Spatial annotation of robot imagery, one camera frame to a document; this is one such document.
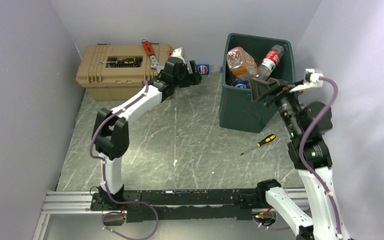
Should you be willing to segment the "crushed orange bottle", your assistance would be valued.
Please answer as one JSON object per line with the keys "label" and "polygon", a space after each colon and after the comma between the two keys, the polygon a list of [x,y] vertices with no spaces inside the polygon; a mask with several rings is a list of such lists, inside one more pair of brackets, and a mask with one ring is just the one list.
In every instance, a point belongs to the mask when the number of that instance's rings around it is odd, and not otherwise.
{"label": "crushed orange bottle", "polygon": [[258,73],[258,66],[254,58],[240,46],[227,52],[226,62],[231,73],[239,80],[248,81]]}

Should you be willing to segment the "blue Pocari bottle white cap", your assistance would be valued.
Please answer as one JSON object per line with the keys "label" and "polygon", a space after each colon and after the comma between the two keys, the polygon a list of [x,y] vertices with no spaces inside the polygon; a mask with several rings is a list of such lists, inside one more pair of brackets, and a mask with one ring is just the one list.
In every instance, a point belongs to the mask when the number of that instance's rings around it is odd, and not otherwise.
{"label": "blue Pocari bottle white cap", "polygon": [[250,83],[247,80],[240,80],[240,79],[236,80],[233,83],[233,86],[237,87],[237,88],[242,88],[242,89],[250,89],[251,88]]}

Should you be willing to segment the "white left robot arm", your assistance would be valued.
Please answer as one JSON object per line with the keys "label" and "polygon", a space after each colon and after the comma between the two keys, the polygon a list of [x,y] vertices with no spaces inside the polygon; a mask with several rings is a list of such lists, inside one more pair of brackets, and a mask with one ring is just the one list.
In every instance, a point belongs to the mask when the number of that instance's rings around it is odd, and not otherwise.
{"label": "white left robot arm", "polygon": [[109,209],[117,210],[125,202],[121,165],[130,145],[130,125],[172,96],[177,88],[199,85],[201,81],[194,60],[186,64],[178,57],[169,57],[156,77],[142,81],[143,88],[136,95],[113,109],[103,108],[97,113],[89,155],[100,161],[98,191]]}

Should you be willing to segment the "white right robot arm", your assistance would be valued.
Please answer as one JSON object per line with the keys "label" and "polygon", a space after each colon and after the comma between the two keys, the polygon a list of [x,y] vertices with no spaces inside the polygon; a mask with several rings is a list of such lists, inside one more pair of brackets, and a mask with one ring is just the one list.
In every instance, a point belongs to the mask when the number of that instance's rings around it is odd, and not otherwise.
{"label": "white right robot arm", "polygon": [[275,179],[257,184],[255,200],[262,208],[273,207],[298,240],[351,239],[338,207],[333,161],[323,139],[333,127],[332,104],[338,87],[331,83],[333,95],[326,104],[315,101],[302,106],[298,99],[300,93],[319,88],[325,81],[325,77],[294,83],[269,78],[263,82],[254,79],[251,85],[257,88],[258,101],[277,108],[289,132],[288,154],[303,182],[310,213],[305,213]]}

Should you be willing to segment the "clear bottle red label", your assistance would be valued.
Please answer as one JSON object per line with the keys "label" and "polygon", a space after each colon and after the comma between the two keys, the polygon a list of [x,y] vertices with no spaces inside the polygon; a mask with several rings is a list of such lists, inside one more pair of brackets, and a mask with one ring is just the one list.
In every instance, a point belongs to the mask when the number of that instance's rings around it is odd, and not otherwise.
{"label": "clear bottle red label", "polygon": [[281,61],[284,52],[283,46],[279,44],[274,45],[258,66],[256,79],[263,82],[266,81]]}

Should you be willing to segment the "dark green plastic bin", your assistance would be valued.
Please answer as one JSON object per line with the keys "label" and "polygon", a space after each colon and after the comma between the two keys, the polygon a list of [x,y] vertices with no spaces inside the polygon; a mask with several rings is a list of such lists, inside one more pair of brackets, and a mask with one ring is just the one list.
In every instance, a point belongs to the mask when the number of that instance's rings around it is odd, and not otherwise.
{"label": "dark green plastic bin", "polygon": [[[225,44],[224,55],[235,47],[242,47],[254,58],[257,65],[260,65],[263,58],[275,45],[283,46],[284,54],[271,76],[292,83],[296,80],[295,63],[292,45],[288,40],[230,33]],[[260,133],[278,111],[273,106],[265,106],[262,101],[254,102],[252,91],[248,88],[233,86],[236,81],[237,78],[224,62],[218,113],[219,125],[226,129]]]}

